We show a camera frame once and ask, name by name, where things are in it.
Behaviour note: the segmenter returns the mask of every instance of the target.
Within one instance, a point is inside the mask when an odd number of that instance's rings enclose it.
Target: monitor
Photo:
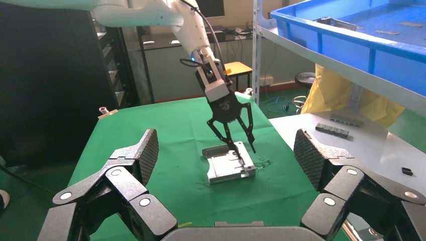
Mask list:
[[[206,18],[225,16],[224,0],[196,0]]]

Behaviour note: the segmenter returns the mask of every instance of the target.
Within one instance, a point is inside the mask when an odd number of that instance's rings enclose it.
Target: blue cable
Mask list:
[[[275,48],[274,48],[274,57],[272,58],[271,63],[269,64],[268,68],[266,68],[266,71],[265,71],[265,84],[266,84],[266,74],[268,73],[269,68],[272,66],[272,64],[274,63],[275,58],[276,58],[276,54],[277,54],[277,49],[276,48],[277,48],[277,46],[275,45]],[[286,103],[287,103],[287,98],[286,97],[283,97],[283,96],[269,97],[268,91],[266,89],[265,89],[265,92],[266,92],[266,98],[267,98],[267,100],[260,102],[260,104],[273,101],[273,102],[271,102],[271,103],[269,103],[269,104],[266,105],[266,110],[267,111],[272,112],[272,113],[282,113],[282,112],[285,112],[287,114],[294,115],[294,113],[292,113],[292,112],[290,112],[290,111],[288,111],[288,110],[285,109],[285,106],[286,106]],[[282,104],[282,106],[281,106],[281,108],[279,110],[271,110],[269,108],[272,105],[281,105],[281,104]]]

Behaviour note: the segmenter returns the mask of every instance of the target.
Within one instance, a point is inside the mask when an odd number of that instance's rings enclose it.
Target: metal shelf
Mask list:
[[[357,108],[362,94],[362,88],[366,88],[381,96],[395,101],[402,106],[426,117],[426,98],[418,93],[396,85],[388,80],[374,76],[352,66],[346,65],[317,52],[311,51],[295,42],[278,35],[276,21],[265,19],[262,16],[263,0],[255,0],[253,4],[253,76],[252,86],[254,97],[259,104],[260,91],[260,56],[262,37],[271,40],[316,64],[340,74],[354,83],[348,107]]]
[[[111,60],[114,59],[113,48],[107,46],[102,50],[102,53],[103,53],[105,64],[108,65],[111,62]]]
[[[118,70],[108,71],[108,73],[110,74],[111,83],[113,84],[113,88],[116,87],[118,79],[120,78],[118,72]]]
[[[117,98],[117,102],[119,103],[119,106],[121,106],[123,96],[124,96],[124,91],[116,92],[116,98]]]
[[[97,38],[99,39],[100,47],[104,49],[111,42],[110,35],[108,32],[101,32],[96,34]]]

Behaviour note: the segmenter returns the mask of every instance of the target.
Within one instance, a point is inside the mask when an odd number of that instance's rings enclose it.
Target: yellow chair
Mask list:
[[[241,62],[232,62],[225,64],[225,69],[229,78],[236,77],[236,91],[238,91],[238,76],[247,75],[247,88],[250,87],[250,77],[253,71],[252,68]]]

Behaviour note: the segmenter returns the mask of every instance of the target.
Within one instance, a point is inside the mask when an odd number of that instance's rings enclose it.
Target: white table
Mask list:
[[[364,125],[357,128],[333,122],[330,120],[332,113],[361,120]],[[305,128],[321,143],[346,149],[371,171],[426,196],[426,154],[355,110],[300,114],[270,119],[270,122],[291,149],[296,131]],[[318,123],[349,131],[351,140],[316,131]],[[402,167],[410,168],[414,175],[403,174]]]

